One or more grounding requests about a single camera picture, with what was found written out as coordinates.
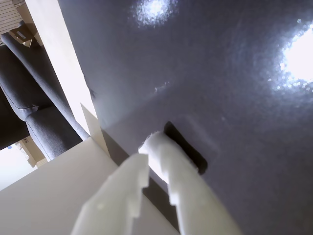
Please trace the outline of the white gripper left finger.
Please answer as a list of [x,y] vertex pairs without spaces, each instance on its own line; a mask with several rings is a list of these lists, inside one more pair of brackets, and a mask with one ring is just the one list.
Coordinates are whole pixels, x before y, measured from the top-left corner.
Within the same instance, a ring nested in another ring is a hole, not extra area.
[[82,206],[73,235],[130,235],[140,216],[143,188],[149,185],[146,154],[133,154]]

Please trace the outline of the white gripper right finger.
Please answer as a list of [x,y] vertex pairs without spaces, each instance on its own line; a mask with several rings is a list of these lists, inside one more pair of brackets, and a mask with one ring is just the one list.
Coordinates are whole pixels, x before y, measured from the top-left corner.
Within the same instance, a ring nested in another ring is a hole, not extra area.
[[213,190],[198,174],[185,151],[163,132],[151,134],[139,153],[167,183],[182,235],[240,235],[242,231]]

